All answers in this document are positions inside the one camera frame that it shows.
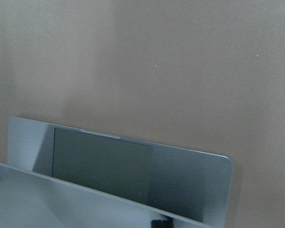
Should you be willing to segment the grey laptop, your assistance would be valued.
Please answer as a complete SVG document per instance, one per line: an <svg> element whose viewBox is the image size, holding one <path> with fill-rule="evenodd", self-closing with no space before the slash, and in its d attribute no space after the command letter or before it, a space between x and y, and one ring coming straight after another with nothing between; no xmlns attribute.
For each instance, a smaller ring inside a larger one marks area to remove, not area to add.
<svg viewBox="0 0 285 228"><path fill-rule="evenodd" d="M12 117L0 228L222 228L222 155Z"/></svg>

